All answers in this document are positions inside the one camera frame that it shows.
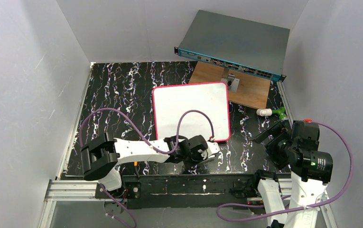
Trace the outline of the pink framed whiteboard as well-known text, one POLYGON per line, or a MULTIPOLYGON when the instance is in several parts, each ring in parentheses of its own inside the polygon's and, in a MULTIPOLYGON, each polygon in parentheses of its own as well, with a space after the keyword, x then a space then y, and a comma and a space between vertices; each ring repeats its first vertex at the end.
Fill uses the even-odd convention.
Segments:
POLYGON ((223 82, 159 86, 152 90, 157 139, 176 135, 231 137, 227 85, 223 82))

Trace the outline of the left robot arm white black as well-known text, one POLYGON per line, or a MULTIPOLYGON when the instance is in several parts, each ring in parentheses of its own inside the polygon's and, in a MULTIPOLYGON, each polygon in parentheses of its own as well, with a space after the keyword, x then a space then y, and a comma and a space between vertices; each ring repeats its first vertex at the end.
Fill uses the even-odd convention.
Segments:
POLYGON ((115 166, 129 162, 202 163, 220 152, 216 142, 197 135, 190 139, 174 136, 155 141, 127 141, 109 133, 93 139, 81 148, 83 179, 98 181, 108 191, 122 187, 122 176, 115 166))

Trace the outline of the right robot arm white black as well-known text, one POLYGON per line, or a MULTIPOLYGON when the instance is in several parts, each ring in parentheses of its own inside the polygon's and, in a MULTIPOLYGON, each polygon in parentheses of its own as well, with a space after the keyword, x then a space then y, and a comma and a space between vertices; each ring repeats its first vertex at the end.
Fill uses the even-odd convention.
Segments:
POLYGON ((257 171, 253 186, 262 197, 270 228, 314 228, 318 207, 331 180, 333 159, 329 153, 318 149, 320 130, 316 123, 294 121, 289 130, 287 124, 278 121, 253 141, 263 142, 268 136, 273 138, 265 144, 268 157, 278 169, 290 166, 291 196, 289 209, 298 211, 276 214, 284 210, 280 184, 276 175, 257 171))

